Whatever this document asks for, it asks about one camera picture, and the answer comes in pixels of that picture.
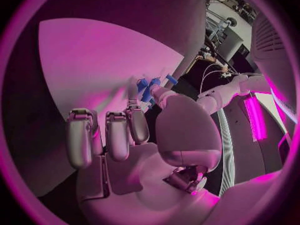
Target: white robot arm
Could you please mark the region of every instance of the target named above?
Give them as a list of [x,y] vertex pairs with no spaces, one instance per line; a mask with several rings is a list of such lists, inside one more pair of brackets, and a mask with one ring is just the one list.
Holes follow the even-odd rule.
[[235,96],[244,96],[250,92],[270,94],[270,86],[263,75],[248,77],[245,74],[235,76],[226,84],[202,92],[197,104],[210,115],[227,106]]

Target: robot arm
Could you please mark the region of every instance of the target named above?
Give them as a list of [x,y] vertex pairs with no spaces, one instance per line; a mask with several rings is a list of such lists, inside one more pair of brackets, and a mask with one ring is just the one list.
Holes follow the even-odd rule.
[[270,86],[263,75],[240,74],[226,84],[202,92],[197,104],[210,115],[227,106],[235,96],[244,96],[250,92],[271,93]]

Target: ventilation grille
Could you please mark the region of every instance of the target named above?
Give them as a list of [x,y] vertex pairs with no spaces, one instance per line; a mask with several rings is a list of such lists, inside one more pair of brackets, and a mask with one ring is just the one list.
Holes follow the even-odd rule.
[[284,50],[285,47],[269,21],[265,18],[257,24],[255,34],[255,47],[260,52]]

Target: magenta light strip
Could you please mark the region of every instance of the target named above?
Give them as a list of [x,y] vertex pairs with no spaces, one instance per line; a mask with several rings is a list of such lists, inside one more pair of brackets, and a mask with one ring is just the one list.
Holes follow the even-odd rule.
[[246,99],[244,103],[250,120],[253,141],[266,139],[267,129],[259,101],[256,97],[251,97]]

